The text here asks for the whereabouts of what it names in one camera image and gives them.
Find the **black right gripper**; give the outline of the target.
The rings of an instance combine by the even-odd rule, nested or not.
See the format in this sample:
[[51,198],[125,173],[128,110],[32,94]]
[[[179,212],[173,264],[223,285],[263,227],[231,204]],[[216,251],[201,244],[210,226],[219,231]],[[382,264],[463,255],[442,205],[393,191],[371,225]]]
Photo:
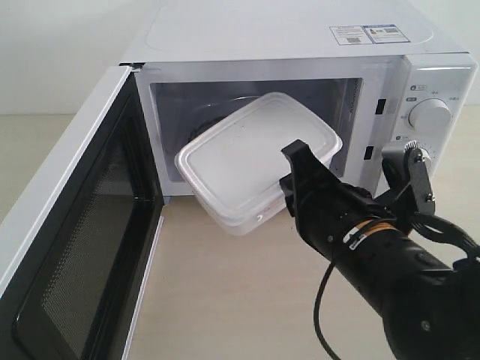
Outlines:
[[365,221],[380,218],[392,222],[394,215],[374,202],[368,190],[342,181],[307,192],[299,201],[296,180],[316,179],[329,169],[314,155],[309,145],[296,139],[281,149],[290,166],[290,174],[280,179],[286,208],[300,237],[326,259],[335,257],[345,235],[361,228]]

